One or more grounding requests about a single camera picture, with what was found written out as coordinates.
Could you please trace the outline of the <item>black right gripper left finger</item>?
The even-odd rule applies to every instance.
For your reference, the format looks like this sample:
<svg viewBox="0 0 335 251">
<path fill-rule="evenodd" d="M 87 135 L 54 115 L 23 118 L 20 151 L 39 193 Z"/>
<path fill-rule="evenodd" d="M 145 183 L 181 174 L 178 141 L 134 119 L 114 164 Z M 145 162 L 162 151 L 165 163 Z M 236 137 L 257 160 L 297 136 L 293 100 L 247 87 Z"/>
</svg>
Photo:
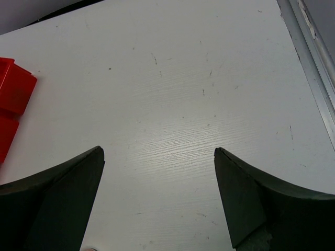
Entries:
<svg viewBox="0 0 335 251">
<path fill-rule="evenodd" d="M 1 185 L 1 250 L 80 250 L 104 165 L 96 146 Z"/>
</svg>

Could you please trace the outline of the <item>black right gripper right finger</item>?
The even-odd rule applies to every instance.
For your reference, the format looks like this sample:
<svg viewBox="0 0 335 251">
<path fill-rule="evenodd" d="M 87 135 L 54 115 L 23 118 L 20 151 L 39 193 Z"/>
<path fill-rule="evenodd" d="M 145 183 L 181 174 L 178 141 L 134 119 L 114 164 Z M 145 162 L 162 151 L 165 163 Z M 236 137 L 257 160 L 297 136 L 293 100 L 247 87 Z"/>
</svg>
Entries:
<svg viewBox="0 0 335 251">
<path fill-rule="evenodd" d="M 334 195 L 286 182 L 221 147 L 214 162 L 235 250 L 334 250 Z"/>
</svg>

